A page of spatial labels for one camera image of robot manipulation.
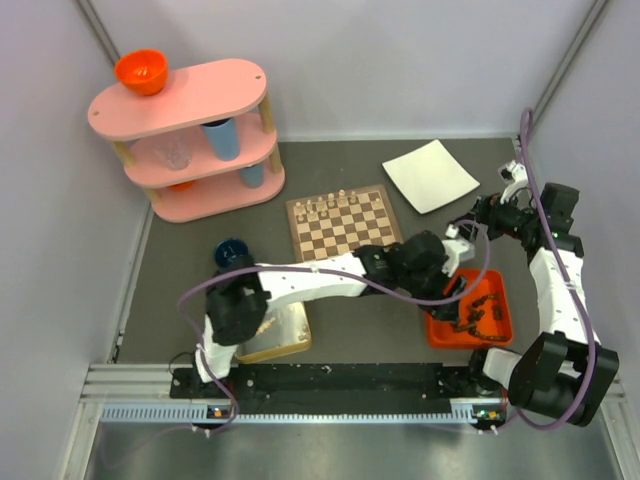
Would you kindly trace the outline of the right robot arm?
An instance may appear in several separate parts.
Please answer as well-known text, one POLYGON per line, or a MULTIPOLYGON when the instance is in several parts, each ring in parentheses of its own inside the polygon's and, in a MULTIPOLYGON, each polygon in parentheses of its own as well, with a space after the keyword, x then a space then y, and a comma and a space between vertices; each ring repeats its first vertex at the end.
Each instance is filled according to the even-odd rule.
POLYGON ((479 197, 470 215, 487 228, 490 239, 508 235, 521 243, 537 293, 540 333, 518 355, 501 348, 474 352, 466 374, 469 388, 487 396, 500 386, 522 410, 588 425, 619 369, 618 354, 601 347, 584 327, 574 301, 585 297, 581 286, 584 249, 571 234, 578 190, 548 183, 541 193, 543 210, 501 202, 498 194, 479 197))

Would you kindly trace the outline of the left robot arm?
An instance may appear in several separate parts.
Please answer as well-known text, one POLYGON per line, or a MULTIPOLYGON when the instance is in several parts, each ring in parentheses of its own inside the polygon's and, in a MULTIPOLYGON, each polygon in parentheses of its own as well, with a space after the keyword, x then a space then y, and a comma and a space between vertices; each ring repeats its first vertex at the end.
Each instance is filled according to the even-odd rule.
POLYGON ((465 285, 450 284, 475 247, 455 231, 440 239, 430 231, 404 243, 365 245, 323 260, 292 265, 235 260, 206 288, 203 340, 195 355, 192 384, 205 396, 226 387, 239 345, 254 338, 264 320, 290 304, 332 297, 387 294, 425 310, 456 302, 465 285))

